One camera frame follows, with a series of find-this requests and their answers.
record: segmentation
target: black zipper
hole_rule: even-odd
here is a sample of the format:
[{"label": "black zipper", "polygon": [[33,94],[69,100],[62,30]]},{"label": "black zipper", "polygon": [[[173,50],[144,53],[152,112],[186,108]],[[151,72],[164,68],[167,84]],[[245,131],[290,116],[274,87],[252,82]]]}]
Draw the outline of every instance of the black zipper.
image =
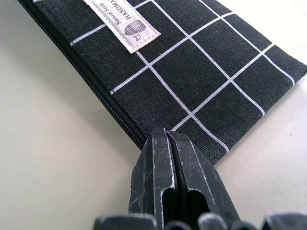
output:
[{"label": "black zipper", "polygon": [[114,101],[111,102],[110,95],[105,93],[105,97],[100,93],[100,91],[97,89],[97,87],[91,82],[91,80],[87,77],[87,75],[84,73],[84,71],[79,67],[79,65],[76,64],[76,62],[68,55],[66,50],[59,44],[57,39],[51,33],[48,29],[45,28],[45,26],[41,23],[40,20],[37,19],[37,17],[33,14],[32,11],[37,12],[34,7],[36,7],[33,2],[31,1],[26,5],[23,0],[18,0],[20,4],[23,6],[23,8],[28,12],[28,14],[34,19],[34,21],[38,24],[38,26],[47,34],[47,36],[52,40],[52,42],[57,46],[57,48],[64,54],[66,59],[72,64],[72,66],[76,69],[76,71],[81,75],[83,80],[86,82],[86,84],[91,88],[91,90],[94,92],[96,97],[100,100],[100,102],[104,105],[104,107],[109,111],[109,113],[113,116],[113,118],[118,122],[118,124],[122,127],[122,129],[128,134],[128,136],[133,140],[133,142],[138,146],[139,149],[142,149],[145,144],[144,135],[137,129],[137,127],[134,127],[133,122],[127,118],[127,115],[122,112],[120,107],[118,105],[115,105],[116,103]]}]

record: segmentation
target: sewn label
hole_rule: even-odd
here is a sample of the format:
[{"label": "sewn label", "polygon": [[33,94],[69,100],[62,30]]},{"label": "sewn label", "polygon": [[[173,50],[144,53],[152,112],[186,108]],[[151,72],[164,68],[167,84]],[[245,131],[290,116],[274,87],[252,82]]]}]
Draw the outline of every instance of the sewn label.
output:
[{"label": "sewn label", "polygon": [[156,39],[156,31],[126,0],[83,0],[132,54]]}]

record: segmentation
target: black pouch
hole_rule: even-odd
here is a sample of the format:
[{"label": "black pouch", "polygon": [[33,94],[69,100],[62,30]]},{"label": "black pouch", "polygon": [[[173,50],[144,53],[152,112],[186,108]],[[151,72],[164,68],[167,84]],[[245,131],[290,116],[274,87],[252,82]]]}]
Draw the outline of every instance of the black pouch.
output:
[{"label": "black pouch", "polygon": [[19,2],[139,148],[165,127],[215,164],[307,73],[215,0],[128,0],[161,33],[134,54],[83,0]]}]

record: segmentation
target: white surface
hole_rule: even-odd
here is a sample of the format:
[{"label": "white surface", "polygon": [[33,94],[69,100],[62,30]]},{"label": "white surface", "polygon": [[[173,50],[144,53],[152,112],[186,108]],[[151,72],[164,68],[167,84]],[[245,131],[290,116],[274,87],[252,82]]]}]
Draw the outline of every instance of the white surface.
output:
[{"label": "white surface", "polygon": [[[222,0],[307,63],[291,0]],[[307,209],[307,78],[217,165],[241,217]],[[0,0],[0,229],[89,230],[125,213],[140,151],[15,0]]]}]

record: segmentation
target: label logo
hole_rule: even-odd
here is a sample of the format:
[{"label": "label logo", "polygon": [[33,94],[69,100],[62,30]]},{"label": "label logo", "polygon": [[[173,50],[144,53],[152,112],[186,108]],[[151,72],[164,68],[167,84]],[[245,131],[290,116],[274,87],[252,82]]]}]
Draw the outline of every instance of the label logo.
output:
[{"label": "label logo", "polygon": [[123,35],[133,36],[136,41],[139,41],[141,38],[139,33],[145,29],[146,26],[140,20],[136,20],[126,26],[125,33]]}]

